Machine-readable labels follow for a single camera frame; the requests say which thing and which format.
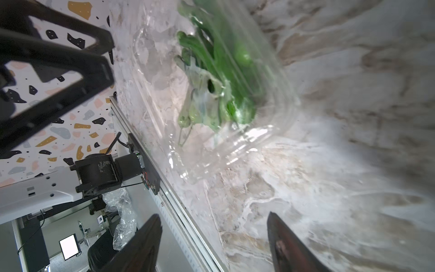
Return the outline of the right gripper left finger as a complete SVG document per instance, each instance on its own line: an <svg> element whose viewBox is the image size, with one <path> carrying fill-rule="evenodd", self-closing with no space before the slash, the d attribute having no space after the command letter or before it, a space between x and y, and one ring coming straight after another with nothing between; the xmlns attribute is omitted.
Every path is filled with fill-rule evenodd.
<svg viewBox="0 0 435 272"><path fill-rule="evenodd" d="M155 272L162 234L160 216L154 214L102 271Z"/></svg>

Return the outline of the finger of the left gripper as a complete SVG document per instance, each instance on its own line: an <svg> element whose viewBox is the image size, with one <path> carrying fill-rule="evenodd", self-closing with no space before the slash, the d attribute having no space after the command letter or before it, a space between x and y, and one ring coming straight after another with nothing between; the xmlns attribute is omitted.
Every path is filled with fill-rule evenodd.
<svg viewBox="0 0 435 272"><path fill-rule="evenodd" d="M85 49L1 29L1 156L114 84L109 31Z"/></svg>
<svg viewBox="0 0 435 272"><path fill-rule="evenodd" d="M102 55L114 48L109 31L55 11L37 1L1 1L1 30L8 30L41 39L31 17L93 37L96 43L85 50Z"/></svg>

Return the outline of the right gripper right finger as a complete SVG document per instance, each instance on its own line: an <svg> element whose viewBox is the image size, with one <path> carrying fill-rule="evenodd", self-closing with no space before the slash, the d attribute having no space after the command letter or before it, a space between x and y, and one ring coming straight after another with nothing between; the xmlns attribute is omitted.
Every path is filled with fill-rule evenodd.
<svg viewBox="0 0 435 272"><path fill-rule="evenodd" d="M267 233L276 272L330 272L276 213L268 215Z"/></svg>

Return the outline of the clear container peppers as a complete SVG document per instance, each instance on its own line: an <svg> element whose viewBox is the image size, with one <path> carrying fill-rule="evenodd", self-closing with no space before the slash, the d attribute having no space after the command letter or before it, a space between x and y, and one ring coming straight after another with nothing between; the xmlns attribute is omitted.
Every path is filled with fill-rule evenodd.
<svg viewBox="0 0 435 272"><path fill-rule="evenodd" d="M138 91L185 181L241 160L295 121L299 98L239 1L140 1Z"/></svg>

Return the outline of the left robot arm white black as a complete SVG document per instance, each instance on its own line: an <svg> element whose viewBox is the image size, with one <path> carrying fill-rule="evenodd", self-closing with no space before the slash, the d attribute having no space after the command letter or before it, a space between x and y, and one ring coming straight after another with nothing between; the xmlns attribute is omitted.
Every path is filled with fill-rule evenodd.
<svg viewBox="0 0 435 272"><path fill-rule="evenodd" d="M79 50L43 40L31 18L46 20L93 37L95 44ZM37 1L2 1L1 158L16 155L20 144L113 85L113 73L104 57L113 48L113 39L107 30ZM69 71L79 73L81 78L17 113L19 98L9 91L17 82L6 67L11 61L29 63L42 82L49 82ZM116 190L124 181L142 174L140 159L140 154L136 153L113 158L106 151L78 159L62 170L2 186L1 222Z"/></svg>

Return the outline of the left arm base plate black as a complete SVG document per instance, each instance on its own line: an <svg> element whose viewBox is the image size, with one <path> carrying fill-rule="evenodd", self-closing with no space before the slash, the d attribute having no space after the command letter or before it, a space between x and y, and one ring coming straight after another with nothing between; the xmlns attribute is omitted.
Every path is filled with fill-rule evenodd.
<svg viewBox="0 0 435 272"><path fill-rule="evenodd" d="M157 196L160 192L160 182L162 178L154 166L153 161L133 133L128 134L128 146L130 153L135 154L139 160L140 166L142 168L143 183L148 189L152 190L155 196Z"/></svg>

